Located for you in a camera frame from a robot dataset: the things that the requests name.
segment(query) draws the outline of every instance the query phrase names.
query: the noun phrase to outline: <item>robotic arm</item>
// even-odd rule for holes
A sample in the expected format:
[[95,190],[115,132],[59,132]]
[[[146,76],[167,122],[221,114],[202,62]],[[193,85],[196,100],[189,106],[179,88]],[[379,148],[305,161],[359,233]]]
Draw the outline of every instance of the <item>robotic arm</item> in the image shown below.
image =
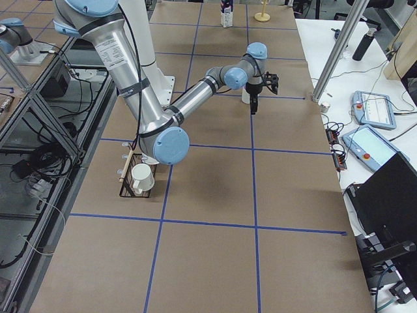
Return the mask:
[[18,18],[6,18],[0,21],[0,49],[10,54],[18,47],[19,55],[27,61],[39,56],[40,49]]
[[257,42],[248,46],[237,64],[208,70],[202,80],[163,110],[143,69],[137,69],[136,54],[123,30],[124,16],[118,0],[54,0],[54,4],[55,29],[93,44],[130,111],[140,122],[141,150],[162,164],[176,164],[186,156],[190,141],[179,126],[220,87],[239,89],[246,85],[253,114],[257,109],[257,95],[264,85],[271,85],[271,90],[278,93],[278,78],[269,73],[264,76],[266,46]]

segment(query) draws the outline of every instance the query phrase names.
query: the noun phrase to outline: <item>black office chair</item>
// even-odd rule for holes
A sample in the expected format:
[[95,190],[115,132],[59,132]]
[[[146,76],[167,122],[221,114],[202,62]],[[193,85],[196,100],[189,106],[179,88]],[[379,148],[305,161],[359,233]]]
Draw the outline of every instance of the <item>black office chair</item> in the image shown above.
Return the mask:
[[[354,3],[354,0],[346,0],[346,2],[349,4],[349,5],[352,5],[353,3]],[[371,0],[368,4],[367,4],[367,8],[390,8],[390,7],[392,7],[392,5],[394,4],[394,0]],[[334,15],[334,18],[333,19],[335,19],[335,20],[338,20],[339,19],[339,17],[340,16],[343,16],[343,17],[347,17],[347,14],[346,13],[336,13],[335,15]],[[366,18],[365,16],[362,16],[361,18],[360,18],[360,20],[362,21],[362,22],[366,22],[366,23],[369,23],[369,24],[372,24],[372,25],[375,25],[376,27],[377,27],[377,30],[378,31],[380,31],[381,30],[381,23],[379,23],[379,22],[376,22],[376,21],[373,21],[373,20],[370,20],[369,18]]]

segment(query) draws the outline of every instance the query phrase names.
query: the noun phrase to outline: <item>white cable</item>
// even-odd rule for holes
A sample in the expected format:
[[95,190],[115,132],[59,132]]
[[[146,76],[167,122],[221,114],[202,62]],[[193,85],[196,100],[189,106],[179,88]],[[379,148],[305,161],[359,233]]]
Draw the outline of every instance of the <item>white cable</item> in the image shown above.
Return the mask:
[[50,205],[51,207],[53,207],[56,211],[58,211],[58,213],[60,214],[60,216],[63,218],[63,222],[64,222],[64,227],[66,225],[66,219],[64,214],[61,212],[60,209],[58,209],[56,206],[50,204],[49,202],[46,202],[46,200],[42,199],[41,197],[35,196],[36,198],[38,198],[40,201],[42,201],[43,203],[45,203],[46,205]]
[[39,254],[43,255],[43,256],[53,256],[53,253],[43,253],[39,250],[37,250],[26,238],[24,238],[21,234],[18,235],[18,237],[22,238],[24,241],[26,241],[26,243],[36,252],[38,252]]

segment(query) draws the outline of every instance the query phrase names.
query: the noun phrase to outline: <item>computer monitor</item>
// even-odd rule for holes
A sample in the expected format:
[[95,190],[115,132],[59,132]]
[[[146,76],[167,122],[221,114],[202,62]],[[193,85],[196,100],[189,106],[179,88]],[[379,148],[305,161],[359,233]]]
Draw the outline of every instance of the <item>computer monitor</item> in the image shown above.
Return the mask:
[[[355,202],[365,232],[375,232],[385,249],[403,241],[417,244],[417,172],[401,153],[360,185]],[[417,252],[392,262],[417,298]]]

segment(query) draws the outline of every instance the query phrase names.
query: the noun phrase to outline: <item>yellow stand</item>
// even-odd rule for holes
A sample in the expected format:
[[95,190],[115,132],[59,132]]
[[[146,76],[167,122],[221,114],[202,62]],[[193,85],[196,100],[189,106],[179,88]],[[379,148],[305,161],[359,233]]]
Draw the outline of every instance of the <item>yellow stand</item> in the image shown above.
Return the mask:
[[266,10],[266,0],[263,0],[262,12],[255,14],[255,20],[258,22],[267,22],[271,18],[268,13],[265,13]]

